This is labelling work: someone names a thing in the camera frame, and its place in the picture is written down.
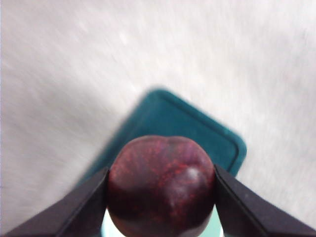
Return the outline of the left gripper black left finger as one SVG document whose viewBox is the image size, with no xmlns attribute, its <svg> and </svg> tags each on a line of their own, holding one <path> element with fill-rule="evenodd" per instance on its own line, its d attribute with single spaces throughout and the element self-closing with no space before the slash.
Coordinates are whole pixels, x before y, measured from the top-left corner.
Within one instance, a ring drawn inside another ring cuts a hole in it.
<svg viewBox="0 0 316 237">
<path fill-rule="evenodd" d="M 61 200 L 5 237 L 97 237 L 107 207 L 109 169 L 101 169 Z"/>
</svg>

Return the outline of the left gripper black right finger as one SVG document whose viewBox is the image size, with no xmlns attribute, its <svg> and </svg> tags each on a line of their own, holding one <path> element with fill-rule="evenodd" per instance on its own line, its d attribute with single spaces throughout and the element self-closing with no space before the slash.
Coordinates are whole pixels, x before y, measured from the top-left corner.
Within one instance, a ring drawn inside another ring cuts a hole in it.
<svg viewBox="0 0 316 237">
<path fill-rule="evenodd" d="M 215 165 L 215 205 L 226 237 L 314 237 L 315 229 L 265 201 Z"/>
</svg>

